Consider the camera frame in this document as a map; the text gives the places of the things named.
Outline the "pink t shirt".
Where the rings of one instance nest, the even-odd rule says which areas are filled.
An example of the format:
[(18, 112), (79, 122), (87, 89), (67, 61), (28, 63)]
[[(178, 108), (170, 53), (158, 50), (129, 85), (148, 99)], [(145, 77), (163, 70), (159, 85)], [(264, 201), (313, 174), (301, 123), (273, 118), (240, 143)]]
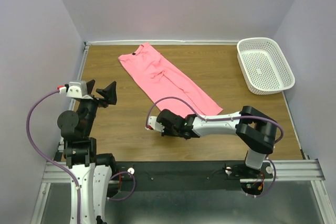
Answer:
[(218, 115), (223, 110), (192, 79), (148, 42), (141, 44), (135, 52), (121, 55), (118, 59), (153, 102), (164, 97), (176, 97), (187, 102), (201, 115)]

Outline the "white perforated plastic basket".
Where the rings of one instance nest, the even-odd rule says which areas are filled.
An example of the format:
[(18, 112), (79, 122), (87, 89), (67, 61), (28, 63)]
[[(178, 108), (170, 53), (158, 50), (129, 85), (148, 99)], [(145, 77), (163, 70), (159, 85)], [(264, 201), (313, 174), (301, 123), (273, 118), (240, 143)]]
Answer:
[(266, 37), (242, 39), (237, 59), (250, 92), (269, 95), (291, 89), (295, 77), (279, 45)]

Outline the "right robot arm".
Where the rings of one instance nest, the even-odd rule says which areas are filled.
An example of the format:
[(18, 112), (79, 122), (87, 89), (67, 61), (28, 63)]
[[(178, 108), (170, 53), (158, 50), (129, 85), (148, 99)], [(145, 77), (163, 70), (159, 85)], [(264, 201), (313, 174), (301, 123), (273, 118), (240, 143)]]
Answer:
[(248, 146), (245, 165), (260, 170), (264, 159), (273, 153), (279, 124), (252, 106), (241, 111), (216, 116), (189, 114), (181, 117), (164, 109), (151, 116), (148, 125), (162, 136), (181, 137), (186, 140), (208, 135), (234, 135)]

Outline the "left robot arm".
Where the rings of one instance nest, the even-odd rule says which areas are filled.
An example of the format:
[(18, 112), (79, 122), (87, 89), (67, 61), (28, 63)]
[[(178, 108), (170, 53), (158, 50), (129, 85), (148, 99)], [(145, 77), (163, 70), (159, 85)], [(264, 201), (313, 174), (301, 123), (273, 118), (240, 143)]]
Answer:
[(97, 140), (90, 133), (98, 108), (117, 103), (117, 83), (96, 89), (98, 98), (92, 94), (94, 84), (94, 80), (80, 80), (57, 88), (60, 94), (79, 102), (77, 110), (67, 110), (57, 120), (71, 177), (70, 223), (104, 223), (108, 181), (116, 172), (114, 156), (97, 154)]

